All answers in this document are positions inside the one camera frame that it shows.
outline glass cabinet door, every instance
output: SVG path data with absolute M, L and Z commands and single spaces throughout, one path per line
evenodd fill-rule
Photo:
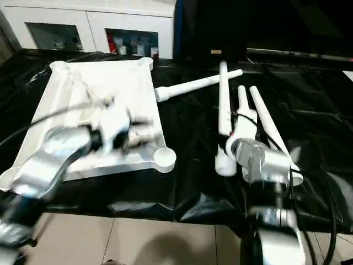
M 4 10 L 22 48 L 96 51 L 85 11 L 27 7 Z
M 123 29 L 105 29 L 105 32 L 113 54 L 158 57 L 157 32 Z
M 173 58 L 172 17 L 87 12 L 98 51 Z
M 26 23 L 38 49 L 83 51 L 74 25 Z

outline white cabinet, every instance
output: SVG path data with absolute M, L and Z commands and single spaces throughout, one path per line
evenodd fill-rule
M 22 48 L 95 51 L 85 11 L 5 7 Z
M 172 17 L 100 12 L 87 12 L 87 16 L 98 51 L 110 52 L 107 35 L 114 39 L 120 38 L 124 43 L 130 41 L 141 42 L 141 38 L 145 37 L 147 41 L 144 41 L 145 45 L 142 44 L 141 49 L 146 56 L 149 56 L 151 54 L 150 49 L 156 46 L 160 58 L 173 58 L 174 22 Z
M 5 0 L 0 5 L 22 48 L 157 52 L 172 59 L 176 1 Z

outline white plastic tube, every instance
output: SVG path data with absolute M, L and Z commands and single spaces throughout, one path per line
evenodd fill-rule
M 238 100 L 239 100 L 239 110 L 242 112 L 249 111 L 247 92 L 244 86 L 238 87 Z
M 264 130 L 266 133 L 273 138 L 273 140 L 278 144 L 278 146 L 282 149 L 282 151 L 288 156 L 288 158 L 291 160 L 291 167 L 295 170 L 299 171 L 299 167 L 293 162 L 291 155 L 288 152 L 288 149 L 283 142 L 283 139 L 280 135 L 280 133 L 277 130 L 277 127 L 274 123 L 274 121 L 271 118 L 271 115 L 269 111 L 267 110 L 267 107 L 257 89 L 256 86 L 250 87 L 250 93 L 253 97 L 256 109 L 258 111 L 261 123 L 264 127 Z M 272 142 L 270 142 L 271 148 L 272 149 L 277 149 Z M 303 176 L 300 173 L 293 172 L 293 185 L 299 185 L 303 182 Z
M 241 69 L 231 71 L 227 73 L 227 78 L 235 78 L 241 76 L 243 71 Z M 216 84 L 220 82 L 220 75 L 210 76 L 206 78 L 202 78 L 199 80 L 194 80 L 182 84 L 176 84 L 170 87 L 157 87 L 154 89 L 154 93 L 156 95 L 157 102 L 163 102 L 168 100 L 171 97 L 175 97 L 178 95 L 185 94 L 187 92 L 194 91 L 196 89 L 200 89 L 202 87 L 207 87 L 212 84 Z
M 229 136 L 232 132 L 231 101 L 229 99 L 228 67 L 225 61 L 220 63 L 220 91 L 218 104 L 218 133 Z M 215 170 L 224 177 L 231 177 L 237 172 L 236 162 L 220 146 L 215 158 Z
M 218 102 L 218 132 L 230 136 L 232 132 L 231 101 L 229 100 L 228 66 L 225 61 L 220 63 L 220 91 Z

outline tiled floor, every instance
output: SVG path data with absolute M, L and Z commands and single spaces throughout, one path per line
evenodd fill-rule
M 322 264 L 330 237 L 309 236 Z M 240 239 L 225 226 L 56 214 L 38 246 L 27 251 L 29 265 L 99 265 L 109 259 L 125 265 L 237 265 L 239 247 Z M 352 257 L 353 236 L 339 235 L 332 264 Z

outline table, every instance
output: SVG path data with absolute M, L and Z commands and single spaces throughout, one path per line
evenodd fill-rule
M 0 139 L 31 121 L 51 71 L 49 63 L 125 60 L 94 52 L 23 50 L 0 67 Z M 329 231 L 329 193 L 338 231 L 352 233 L 353 83 L 341 71 L 241 62 L 242 77 L 229 82 L 237 109 L 237 87 L 256 85 L 288 149 L 304 172 L 295 188 L 305 229 Z M 160 60 L 154 87 L 218 73 L 216 66 Z M 158 103 L 167 145 L 177 155 L 168 174 L 128 172 L 63 183 L 48 211 L 108 217 L 225 224 L 241 236 L 248 204 L 246 182 L 214 170 L 217 152 L 218 85 Z M 3 148 L 0 169 L 9 168 L 24 134 Z

